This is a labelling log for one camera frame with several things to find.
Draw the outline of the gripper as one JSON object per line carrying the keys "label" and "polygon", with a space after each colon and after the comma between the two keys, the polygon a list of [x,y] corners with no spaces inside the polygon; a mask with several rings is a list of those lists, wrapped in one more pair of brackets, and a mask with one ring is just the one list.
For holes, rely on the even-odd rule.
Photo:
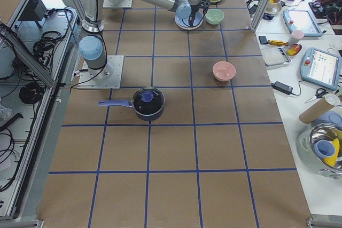
{"label": "gripper", "polygon": [[191,14],[189,16],[189,26],[194,27],[195,17],[200,8],[203,9],[203,15],[205,15],[209,9],[209,0],[193,0],[190,1]]}

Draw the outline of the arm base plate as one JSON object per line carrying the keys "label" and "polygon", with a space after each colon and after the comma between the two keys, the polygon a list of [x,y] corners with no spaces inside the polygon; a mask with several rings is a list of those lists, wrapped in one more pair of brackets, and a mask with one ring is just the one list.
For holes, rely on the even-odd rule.
{"label": "arm base plate", "polygon": [[131,8],[133,0],[104,0],[104,9],[127,9]]}
{"label": "arm base plate", "polygon": [[119,89],[124,58],[124,55],[107,56],[107,65],[97,76],[94,70],[88,69],[88,65],[84,61],[82,69],[86,69],[86,71],[80,73],[76,88],[79,90]]}

